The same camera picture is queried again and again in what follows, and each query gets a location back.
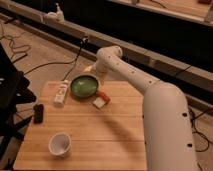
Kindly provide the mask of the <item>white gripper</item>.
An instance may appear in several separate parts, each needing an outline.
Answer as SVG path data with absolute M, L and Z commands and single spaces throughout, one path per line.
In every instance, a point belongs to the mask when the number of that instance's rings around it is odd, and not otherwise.
M 95 73 L 98 77 L 98 81 L 100 86 L 104 85 L 105 82 L 105 74 L 106 74 L 106 67 L 99 62 L 95 62 L 93 65 L 87 66 L 84 69 L 84 72 L 93 72 Z

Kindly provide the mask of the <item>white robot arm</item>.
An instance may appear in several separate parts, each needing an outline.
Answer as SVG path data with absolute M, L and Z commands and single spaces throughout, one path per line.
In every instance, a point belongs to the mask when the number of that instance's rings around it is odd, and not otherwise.
M 100 48 L 91 69 L 119 73 L 143 95 L 142 116 L 148 171 L 199 171 L 185 94 L 176 85 L 121 60 L 119 46 Z

